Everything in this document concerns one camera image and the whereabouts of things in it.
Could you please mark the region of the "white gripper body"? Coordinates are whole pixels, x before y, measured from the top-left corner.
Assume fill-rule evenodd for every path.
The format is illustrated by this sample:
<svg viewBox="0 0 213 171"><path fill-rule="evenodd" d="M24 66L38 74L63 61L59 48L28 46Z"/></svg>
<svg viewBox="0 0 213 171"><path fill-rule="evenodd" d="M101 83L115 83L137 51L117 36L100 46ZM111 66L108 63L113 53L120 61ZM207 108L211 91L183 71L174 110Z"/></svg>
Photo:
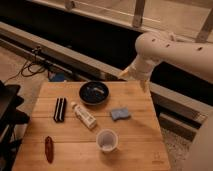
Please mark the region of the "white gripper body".
<svg viewBox="0 0 213 171"><path fill-rule="evenodd" d="M137 55L133 62L129 65L129 73L137 80L147 81L150 79L156 66L156 61L145 59L142 56Z"/></svg>

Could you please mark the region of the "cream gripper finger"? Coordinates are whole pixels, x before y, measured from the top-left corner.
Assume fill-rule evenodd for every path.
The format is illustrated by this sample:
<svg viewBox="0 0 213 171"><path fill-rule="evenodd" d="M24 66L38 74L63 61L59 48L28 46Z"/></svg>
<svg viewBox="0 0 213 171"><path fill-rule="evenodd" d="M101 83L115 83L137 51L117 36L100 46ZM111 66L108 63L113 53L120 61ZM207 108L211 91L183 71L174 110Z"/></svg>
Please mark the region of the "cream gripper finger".
<svg viewBox="0 0 213 171"><path fill-rule="evenodd" d="M141 88L142 88L142 91L144 93L147 93L148 90L149 90L149 85L148 85L149 81L140 81L140 85L141 85Z"/></svg>
<svg viewBox="0 0 213 171"><path fill-rule="evenodd" d="M118 75L119 79L128 79L130 77L129 68L125 68Z"/></svg>

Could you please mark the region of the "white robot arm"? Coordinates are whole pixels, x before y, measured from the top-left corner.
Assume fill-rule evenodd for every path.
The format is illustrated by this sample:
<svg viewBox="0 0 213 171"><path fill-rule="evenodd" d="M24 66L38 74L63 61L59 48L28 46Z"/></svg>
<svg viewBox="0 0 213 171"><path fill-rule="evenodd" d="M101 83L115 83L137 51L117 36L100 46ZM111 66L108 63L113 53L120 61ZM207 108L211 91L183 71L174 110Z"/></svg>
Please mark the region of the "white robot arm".
<svg viewBox="0 0 213 171"><path fill-rule="evenodd" d="M170 33L146 32L137 37L135 50L136 57L119 77L140 80L143 89L162 62L213 84L213 44L178 42ZM182 171L213 171L213 111L198 130Z"/></svg>

